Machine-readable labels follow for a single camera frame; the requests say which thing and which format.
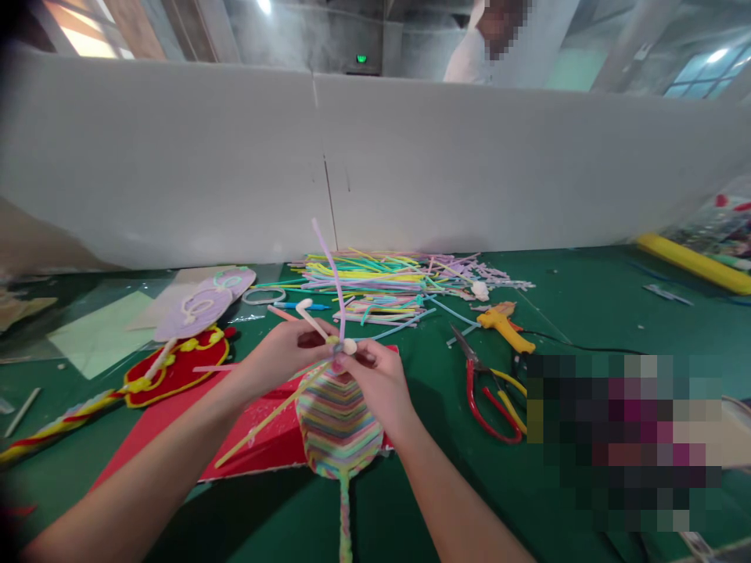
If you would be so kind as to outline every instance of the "right hand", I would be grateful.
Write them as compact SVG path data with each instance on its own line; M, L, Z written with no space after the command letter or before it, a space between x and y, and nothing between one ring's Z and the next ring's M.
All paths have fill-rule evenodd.
M355 355L340 353L336 363L358 382L368 408L392 439L409 432L417 414L399 354L375 340L362 340Z

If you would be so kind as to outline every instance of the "forearm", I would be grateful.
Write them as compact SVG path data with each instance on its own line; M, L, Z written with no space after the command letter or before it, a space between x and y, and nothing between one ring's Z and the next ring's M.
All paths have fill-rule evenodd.
M141 561L242 412L221 384L24 551L28 561Z
M404 432L391 439L441 561L534 561L464 480L416 414Z

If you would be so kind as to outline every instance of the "white foam sheet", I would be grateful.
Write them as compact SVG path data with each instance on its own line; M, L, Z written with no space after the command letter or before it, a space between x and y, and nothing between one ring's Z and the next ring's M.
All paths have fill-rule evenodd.
M310 74L19 55L0 196L126 268L276 262L334 244Z
M751 156L714 102L316 75L340 248L599 246L661 228Z

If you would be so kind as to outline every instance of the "window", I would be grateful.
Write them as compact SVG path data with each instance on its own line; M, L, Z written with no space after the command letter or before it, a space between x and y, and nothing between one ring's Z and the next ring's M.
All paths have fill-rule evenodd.
M751 60L751 47L696 55L665 92L666 98L716 99Z

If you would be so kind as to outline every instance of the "green work surface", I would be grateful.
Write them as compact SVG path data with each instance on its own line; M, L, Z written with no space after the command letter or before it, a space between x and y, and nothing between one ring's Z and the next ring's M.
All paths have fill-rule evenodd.
M483 260L507 271L514 279L537 284L528 292L496 289L491 295L493 303L516 301L513 320L525 329L583 346L654 354L713 354L708 369L722 374L724 393L751 396L751 382L746 375L749 357L743 356L748 350L751 310L729 303L720 290L631 247L487 253ZM692 287L657 281L632 262ZM148 280L152 289L161 290L171 275L121 272L62 276L58 278L57 293L52 295L60 297L63 307L73 303L76 295L91 292L102 283L117 285L118 279L127 279L134 282L129 291L144 291L144 281ZM278 278L295 277L285 267ZM276 276L271 280L260 278L259 282L275 279ZM642 286L650 283L690 299L695 305L666 301L645 291ZM148 294L155 296L158 292ZM35 294L41 295L32 289L30 295ZM294 300L300 296L290 295ZM316 303L333 305L319 316L329 319L338 308L331 298L314 298ZM469 310L469 303L459 298L444 297L441 302L466 317L477 315ZM251 310L244 305L233 306L227 318L249 319L264 314L262 310L263 307ZM406 328L382 342L399 346L415 408L459 471L539 561L640 561L636 543L626 534L591 531L592 513L575 510L575 492L557 487L558 469L543 462L542 446L506 446L478 426L467 404L464 357L458 346L446 346L452 337L450 322L464 328L460 321L439 309L417 328ZM232 326L240 332L234 343L234 358L245 357L277 323L278 318L270 314L234 322ZM350 337L375 335L383 330L375 325L347 324ZM477 330L468 340L487 364L508 370L511 349L497 332ZM529 340L537 345L539 354L587 353L537 337ZM14 437L27 436L77 402L117 387L127 368L149 353L134 353L118 369L105 371L91 381L70 364L59 370L61 360L54 357L0 366L0 396L14 405L21 405L34 387L43 388ZM5 485L14 493L13 504L38 506L24 522L24 541L86 494L140 414L125 407L114 408L9 471ZM497 414L488 411L487 416L491 424L503 427ZM3 427L12 417L2 419ZM737 543L751 535L749 485L751 475L725 474L723 508L732 514L734 523L728 523L718 533L706 534L713 546ZM437 559L396 454L378 459L358 476L351 485L351 495L357 560ZM338 528L336 482L317 477L306 468L244 476L197 486L161 536L150 559L333 561L338 553ZM673 533L648 534L645 542L653 561L689 556Z

